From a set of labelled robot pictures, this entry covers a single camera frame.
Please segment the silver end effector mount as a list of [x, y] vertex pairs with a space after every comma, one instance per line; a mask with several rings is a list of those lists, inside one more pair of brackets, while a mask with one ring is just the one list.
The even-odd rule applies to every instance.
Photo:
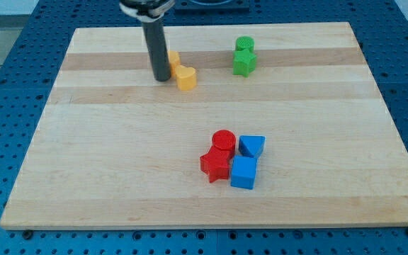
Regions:
[[120, 10], [140, 22], [155, 22], [174, 7], [175, 0], [120, 0]]

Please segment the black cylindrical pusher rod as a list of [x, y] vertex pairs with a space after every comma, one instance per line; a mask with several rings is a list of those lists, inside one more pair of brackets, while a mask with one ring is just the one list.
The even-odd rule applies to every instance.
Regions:
[[154, 78], [157, 81], [168, 81], [171, 78], [171, 70], [164, 34], [163, 18], [159, 18], [151, 23], [143, 23], [142, 29]]

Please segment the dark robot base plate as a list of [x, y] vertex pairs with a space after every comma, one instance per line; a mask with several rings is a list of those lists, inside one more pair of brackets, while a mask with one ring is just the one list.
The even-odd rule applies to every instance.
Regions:
[[176, 0], [174, 10], [191, 11], [248, 11], [251, 0]]

